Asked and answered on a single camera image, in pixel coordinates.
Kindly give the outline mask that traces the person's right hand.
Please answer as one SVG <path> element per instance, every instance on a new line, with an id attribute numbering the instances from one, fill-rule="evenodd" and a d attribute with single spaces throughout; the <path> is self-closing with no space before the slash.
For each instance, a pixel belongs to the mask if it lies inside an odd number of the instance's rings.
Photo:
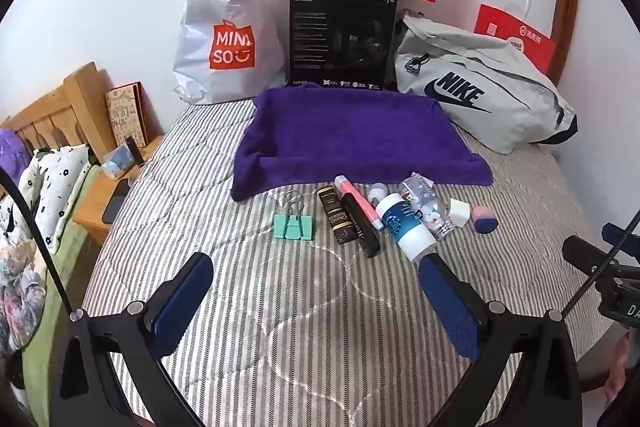
<path id="1" fill-rule="evenodd" d="M 603 386 L 607 403 L 612 403 L 616 399 L 626 383 L 626 363 L 629 358 L 629 351 L 629 335 L 626 334 L 616 343 L 613 365 Z"/>

